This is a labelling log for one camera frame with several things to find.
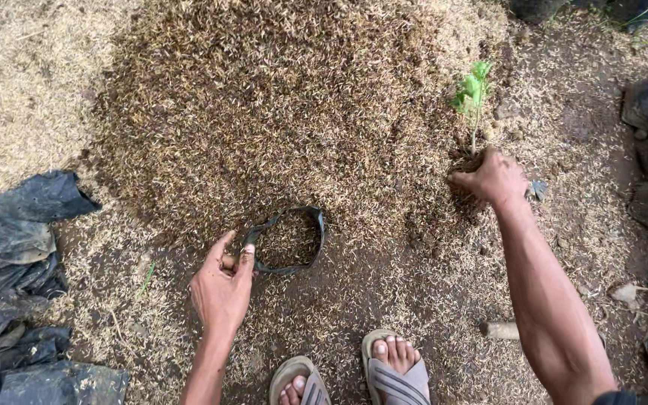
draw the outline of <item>rice husk pile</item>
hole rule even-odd
[[[448,102],[505,25],[465,0],[162,1],[102,93],[102,180],[167,244],[301,203],[383,244],[450,199],[444,151],[468,128]]]
[[[316,223],[306,213],[287,211],[259,236],[256,258],[271,269],[308,264],[319,246]]]

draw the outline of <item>grass blade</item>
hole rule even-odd
[[[144,280],[144,284],[142,284],[142,287],[139,289],[137,292],[137,295],[134,296],[135,299],[138,299],[141,293],[146,290],[146,286],[149,285],[149,281],[151,280],[151,275],[154,273],[154,262],[151,263],[151,267],[149,267],[149,273],[146,275],[146,280]]]

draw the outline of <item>seedling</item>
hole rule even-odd
[[[151,267],[149,267],[149,272],[146,275],[146,279],[144,280],[144,284],[142,284],[142,287],[139,289],[139,292],[137,292],[137,295],[134,296],[135,299],[138,299],[141,293],[146,290],[147,285],[149,285],[149,281],[151,281],[151,275],[154,273],[154,263],[151,264]]]
[[[489,92],[489,82],[487,75],[492,68],[490,62],[478,61],[472,64],[472,73],[463,77],[459,83],[459,90],[456,97],[451,101],[451,105],[456,111],[464,114],[469,123],[473,126],[472,130],[472,155],[477,152],[477,130],[479,129],[479,117],[484,105],[484,98]]]

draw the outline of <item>rock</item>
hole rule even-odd
[[[516,117],[519,115],[519,106],[509,100],[502,100],[501,104],[494,110],[494,118],[496,120],[504,120],[506,118]]]
[[[483,329],[484,335],[492,339],[519,340],[519,329],[515,322],[487,322]]]
[[[544,201],[546,198],[546,190],[549,187],[546,185],[544,180],[533,180],[531,182],[530,190],[531,193],[536,196],[536,199],[539,201]]]
[[[89,103],[90,107],[96,104],[96,91],[93,88],[87,88],[81,93],[81,96]]]
[[[513,130],[513,131],[511,131],[511,135],[517,141],[524,140],[524,132],[522,130],[519,130],[519,129]]]
[[[132,322],[131,324],[127,325],[127,327],[129,328],[129,330],[139,335],[139,337],[142,339],[149,337],[149,330],[138,322]]]
[[[524,43],[529,41],[529,37],[531,36],[531,30],[529,30],[529,27],[526,25],[517,33],[514,35],[518,43]]]
[[[435,247],[431,250],[431,256],[436,260],[442,260],[444,258],[444,251],[439,247]]]
[[[588,299],[589,297],[594,295],[592,293],[592,291],[590,289],[586,288],[586,286],[584,286],[584,285],[580,285],[579,287],[577,287],[577,291],[579,292],[579,295],[583,299]]]
[[[622,285],[612,291],[609,296],[612,299],[625,303],[629,309],[639,309],[639,303],[636,302],[636,286],[632,283]]]
[[[639,141],[643,141],[644,139],[647,139],[647,137],[648,132],[643,129],[637,128],[634,132],[634,139],[637,139]]]

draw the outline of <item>foot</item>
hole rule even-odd
[[[307,378],[302,375],[294,377],[292,382],[286,384],[279,394],[279,405],[301,405]]]
[[[404,340],[401,336],[387,336],[384,340],[376,340],[372,343],[373,358],[389,365],[397,373],[406,374],[410,368],[414,367],[421,359],[419,350],[414,349],[411,342]],[[429,387],[425,384],[421,389],[424,396],[429,399]],[[377,390],[382,398],[382,404],[387,402],[387,394],[382,390]]]

